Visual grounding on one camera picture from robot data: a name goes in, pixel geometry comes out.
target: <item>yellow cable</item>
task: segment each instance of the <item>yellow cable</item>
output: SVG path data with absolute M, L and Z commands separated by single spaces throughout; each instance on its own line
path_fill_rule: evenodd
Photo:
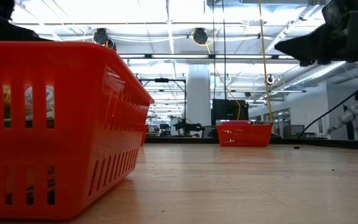
M 266 86 L 266 96 L 267 96 L 267 104 L 268 104 L 268 115 L 270 122 L 273 122 L 273 115 L 272 115 L 272 106 L 270 105 L 270 95 L 269 95 L 269 88 L 267 85 L 267 71 L 266 71 L 266 54 L 265 54 L 265 39 L 264 39 L 264 27 L 262 21 L 262 0 L 258 0 L 259 2 L 259 14 L 260 14 L 260 34 L 262 38 L 262 53 L 264 56 L 264 70 L 265 70 L 265 86 Z
M 224 80 L 221 77 L 221 74 L 219 74 L 218 70 L 215 68 L 216 73 L 219 75 L 219 78 L 221 79 L 222 83 L 224 83 Z M 237 114 L 237 120 L 240 119 L 240 112 L 241 112 L 241 105 L 240 102 L 238 102 L 238 100 L 235 99 L 235 97 L 231 94 L 231 92 L 229 91 L 229 94 L 231 95 L 231 97 L 233 97 L 233 99 L 237 102 L 237 104 L 239 105 L 239 112 Z
M 209 50 L 209 47 L 208 45 L 206 46 L 206 48 L 208 49 L 208 53 L 211 54 L 211 51 Z

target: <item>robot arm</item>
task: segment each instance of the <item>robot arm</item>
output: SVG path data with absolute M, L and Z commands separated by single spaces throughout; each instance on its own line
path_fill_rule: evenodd
M 322 13 L 325 24 L 308 35 L 279 42 L 275 49 L 299 60 L 301 66 L 358 61 L 358 0 L 333 0 Z

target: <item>security camera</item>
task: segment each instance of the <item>security camera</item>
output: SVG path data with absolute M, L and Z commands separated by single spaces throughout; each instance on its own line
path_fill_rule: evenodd
M 266 83 L 268 85 L 272 85 L 274 83 L 274 76 L 272 74 L 270 74 L 267 78 L 266 78 Z

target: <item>black cable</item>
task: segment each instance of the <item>black cable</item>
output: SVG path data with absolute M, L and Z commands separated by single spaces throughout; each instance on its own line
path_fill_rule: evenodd
M 212 125 L 216 125 L 216 107 L 214 105 L 215 102 L 215 92 L 216 92 L 216 51 L 215 51 L 215 0 L 212 1 L 212 26 L 213 26 L 213 37 L 214 37 L 214 99 L 212 104 L 212 110 L 214 113 L 213 120 L 211 122 Z
M 226 100 L 227 100 L 227 93 L 226 93 L 226 24 L 224 21 L 224 0 L 222 0 L 222 13 L 223 13 L 223 55 L 224 55 L 224 109 L 226 110 Z
M 333 110 L 335 110 L 336 108 L 338 108 L 339 106 L 341 106 L 343 103 L 345 103 L 348 99 L 352 98 L 352 96 L 354 96 L 356 93 L 358 92 L 358 89 L 352 93 L 351 95 L 349 95 L 348 97 L 346 97 L 345 100 L 342 100 L 340 103 L 338 103 L 336 106 L 334 106 L 332 109 L 330 109 L 329 111 L 325 112 L 323 115 L 321 115 L 320 117 L 318 117 L 317 119 L 315 119 L 312 123 L 310 123 L 309 125 L 307 125 L 307 127 L 298 135 L 298 138 L 301 138 L 302 134 L 305 133 L 305 131 L 310 128 L 310 126 L 312 124 L 314 124 L 316 121 L 320 120 L 322 117 L 326 116 L 327 114 L 329 114 L 330 112 L 332 112 Z
M 172 91 L 171 86 L 169 85 L 169 83 L 167 83 L 167 85 L 168 85 L 169 90 L 171 91 L 171 94 L 172 94 L 173 98 L 174 98 L 175 100 L 177 100 L 177 98 L 175 97 L 175 94 L 173 94 L 173 91 Z M 184 118 L 184 115 L 183 115 L 183 113 L 181 112 L 181 110 L 179 110 L 179 113 L 181 114 L 181 117 Z

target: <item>cable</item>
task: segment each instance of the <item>cable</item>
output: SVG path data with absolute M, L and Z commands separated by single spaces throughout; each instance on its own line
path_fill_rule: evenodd
M 316 121 L 320 120 L 322 117 L 326 116 L 327 114 L 329 114 L 330 112 L 332 112 L 333 110 L 335 110 L 336 108 L 338 108 L 339 106 L 341 106 L 343 103 L 345 103 L 348 99 L 350 99 L 352 96 L 354 96 L 356 93 L 358 92 L 358 89 L 352 93 L 351 95 L 349 95 L 348 97 L 345 98 L 345 100 L 342 100 L 340 103 L 338 103 L 336 106 L 334 106 L 333 108 L 331 108 L 329 111 L 325 112 L 323 115 L 321 115 L 320 117 L 318 117 L 317 119 L 315 119 L 314 121 L 312 121 L 309 125 L 307 125 L 307 127 L 298 135 L 298 138 L 301 138 L 302 134 L 305 133 L 305 131 L 310 128 L 310 126 L 312 124 L 314 124 Z
M 176 100 L 177 98 L 175 97 L 175 94 L 173 94 L 172 89 L 171 89 L 171 86 L 169 85 L 169 83 L 167 83 L 167 85 L 168 85 L 169 90 L 171 91 L 171 94 L 172 94 L 173 98 Z M 181 114 L 181 117 L 184 118 L 184 115 L 183 115 L 183 113 L 181 112 L 181 110 L 179 110 L 179 113 Z
M 226 23 L 224 20 L 224 0 L 222 0 L 222 14 L 223 14 L 223 55 L 224 55 L 224 75 L 226 75 Z M 226 77 L 224 78 L 224 108 L 226 109 L 226 99 L 227 99 L 227 94 L 226 94 Z M 239 115 L 237 116 L 237 120 L 240 117 L 240 104 L 239 104 Z
M 259 19 L 260 35 L 261 35 L 261 38 L 262 38 L 262 53 L 263 53 L 263 56 L 264 56 L 265 86 L 266 86 L 268 114 L 269 114 L 270 122 L 273 122 L 272 106 L 270 105 L 269 88 L 268 88 L 268 85 L 267 85 L 265 39 L 264 39 L 264 27 L 263 27 L 263 21 L 262 21 L 262 0 L 259 0 L 259 14 L 260 14 L 260 19 Z
M 206 46 L 206 48 L 208 49 L 208 54 L 211 54 L 211 51 L 209 50 L 208 45 Z
M 218 70 L 216 69 L 216 73 L 219 75 L 219 78 L 221 79 L 221 81 L 223 82 L 223 79 L 221 77 L 221 74 L 219 74 Z M 236 98 L 231 94 L 231 92 L 229 92 L 229 94 L 231 95 L 231 97 L 233 97 L 233 99 L 237 102 L 237 104 L 239 105 L 239 112 L 237 114 L 237 120 L 240 119 L 240 112 L 241 112 L 241 105 L 240 102 L 238 102 L 238 100 L 236 100 Z
M 215 1 L 212 1 L 212 29 L 213 32 L 215 33 Z M 215 45 L 216 45 L 216 41 L 215 41 L 216 35 L 214 35 L 214 55 L 216 55 L 215 53 Z M 216 92 L 216 57 L 214 57 L 214 99 L 213 102 L 215 102 L 215 92 Z M 213 113 L 214 113 L 214 121 L 211 124 L 216 124 L 216 107 L 213 105 Z

